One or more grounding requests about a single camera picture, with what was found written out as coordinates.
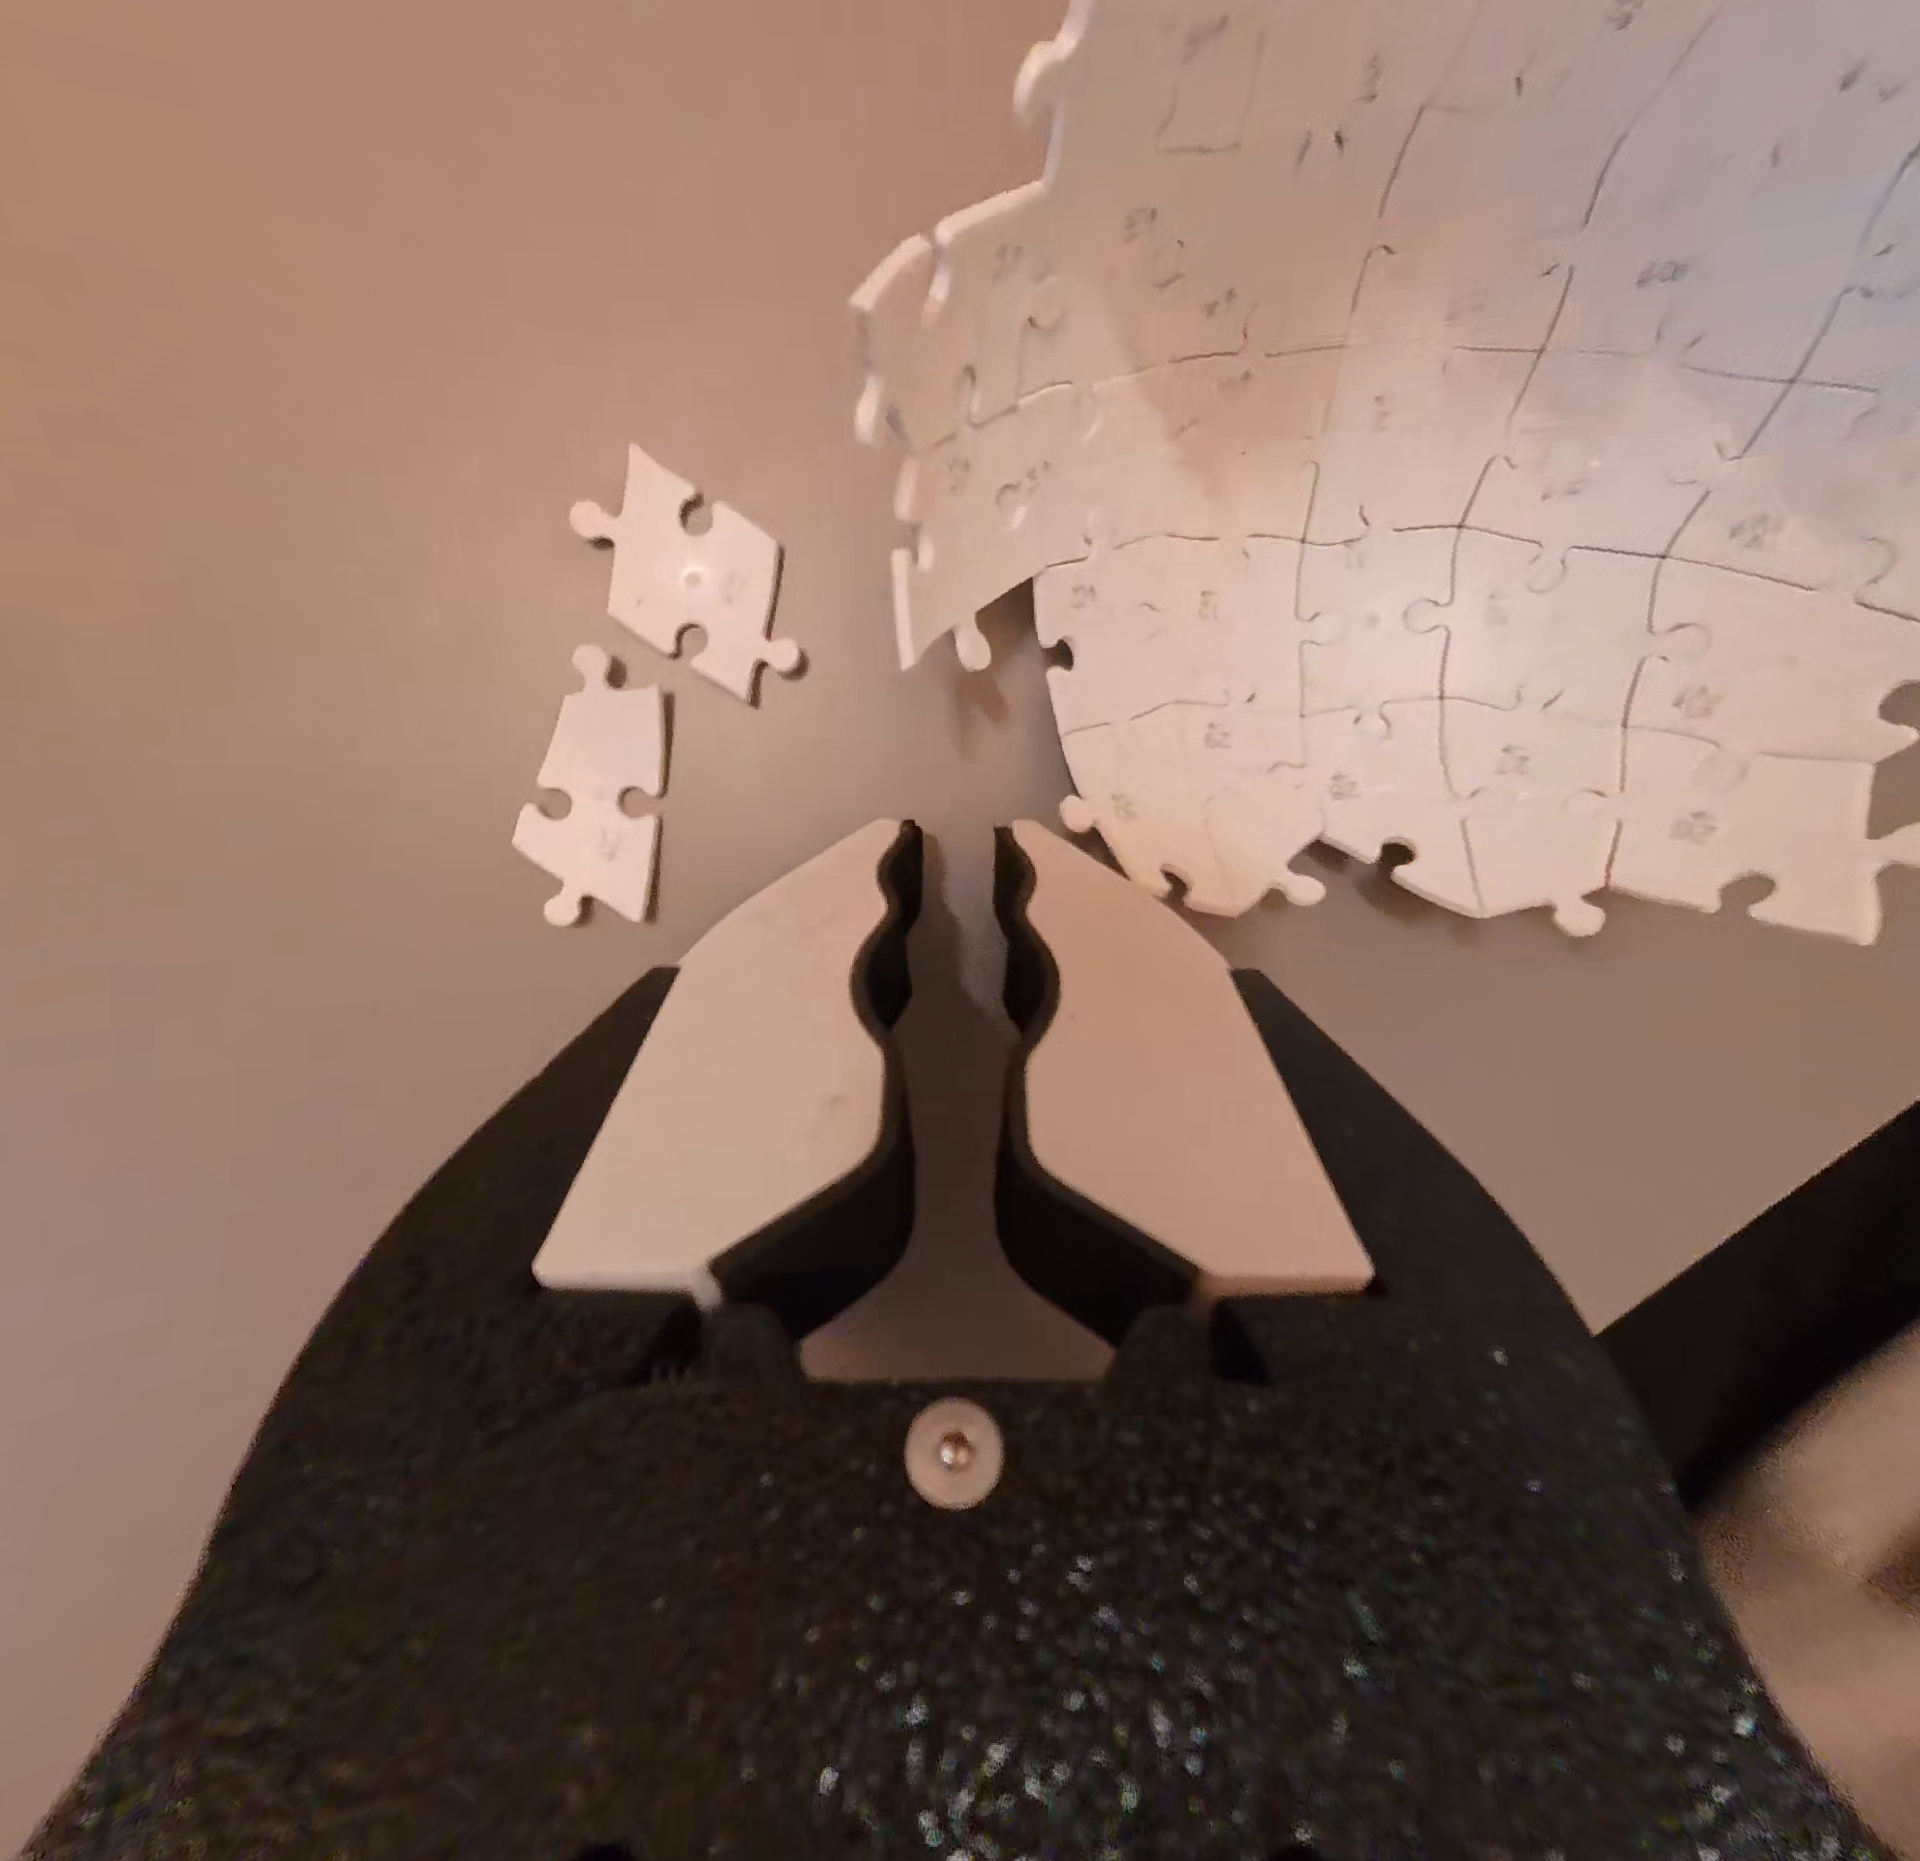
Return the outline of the person's right forearm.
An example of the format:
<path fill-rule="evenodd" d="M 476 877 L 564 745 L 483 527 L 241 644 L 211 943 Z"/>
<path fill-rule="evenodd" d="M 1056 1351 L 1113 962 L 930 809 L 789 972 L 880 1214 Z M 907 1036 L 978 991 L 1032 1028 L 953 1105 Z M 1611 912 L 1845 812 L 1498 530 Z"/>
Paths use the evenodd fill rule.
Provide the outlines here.
<path fill-rule="evenodd" d="M 1694 1512 L 1916 1320 L 1919 1108 L 1908 1106 L 1597 1342 Z"/>

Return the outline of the white puzzle piece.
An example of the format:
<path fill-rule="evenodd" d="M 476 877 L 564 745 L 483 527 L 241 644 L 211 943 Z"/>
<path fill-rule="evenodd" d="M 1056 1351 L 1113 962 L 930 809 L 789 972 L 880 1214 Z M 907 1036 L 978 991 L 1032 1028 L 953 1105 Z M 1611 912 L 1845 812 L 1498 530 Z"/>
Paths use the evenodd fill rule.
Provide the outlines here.
<path fill-rule="evenodd" d="M 699 633 L 690 667 L 716 689 L 756 704 L 764 670 L 787 679 L 805 667 L 802 647 L 774 633 L 781 545 L 642 446 L 627 449 L 620 505 L 583 498 L 569 525 L 610 551 L 609 616 L 667 657 Z"/>
<path fill-rule="evenodd" d="M 575 648 L 572 667 L 580 685 L 560 702 L 537 776 L 541 792 L 567 797 L 567 812 L 527 802 L 513 849 L 555 883 L 543 905 L 552 926 L 579 926 L 591 910 L 642 922 L 659 898 L 663 823 L 628 812 L 627 797 L 659 801 L 667 788 L 667 702 L 657 687 L 619 687 L 600 647 Z"/>

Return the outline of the partly built puzzle ball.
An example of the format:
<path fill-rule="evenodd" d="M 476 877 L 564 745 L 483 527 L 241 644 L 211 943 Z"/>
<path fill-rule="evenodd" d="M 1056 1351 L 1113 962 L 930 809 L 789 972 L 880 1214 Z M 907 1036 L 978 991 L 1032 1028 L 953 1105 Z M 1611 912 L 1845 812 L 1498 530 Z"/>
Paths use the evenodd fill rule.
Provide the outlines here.
<path fill-rule="evenodd" d="M 1031 585 L 1065 823 L 1571 936 L 1882 931 L 1919 0 L 1070 0 L 1040 176 L 852 296 L 899 663 Z"/>

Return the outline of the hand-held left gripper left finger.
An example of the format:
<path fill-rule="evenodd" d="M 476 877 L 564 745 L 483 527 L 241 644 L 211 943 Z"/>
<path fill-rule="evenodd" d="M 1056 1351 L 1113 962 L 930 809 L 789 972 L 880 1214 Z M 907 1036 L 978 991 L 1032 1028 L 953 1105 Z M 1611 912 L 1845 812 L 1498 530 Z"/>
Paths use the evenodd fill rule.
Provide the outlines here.
<path fill-rule="evenodd" d="M 791 1338 L 903 1261 L 916 1153 L 897 1043 L 920 828 L 882 818 L 709 931 L 535 1257 L 557 1293 L 768 1311 Z"/>

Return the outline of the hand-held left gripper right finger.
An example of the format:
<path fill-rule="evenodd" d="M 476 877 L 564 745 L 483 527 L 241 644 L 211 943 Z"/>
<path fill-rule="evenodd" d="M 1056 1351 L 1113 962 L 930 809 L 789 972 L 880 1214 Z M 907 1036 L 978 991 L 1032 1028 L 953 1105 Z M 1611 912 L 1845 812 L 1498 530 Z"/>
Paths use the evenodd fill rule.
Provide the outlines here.
<path fill-rule="evenodd" d="M 995 1171 L 1021 1280 L 1108 1345 L 1153 1311 L 1359 1296 L 1376 1264 L 1230 964 L 1035 821 L 995 837 L 1010 1058 Z"/>

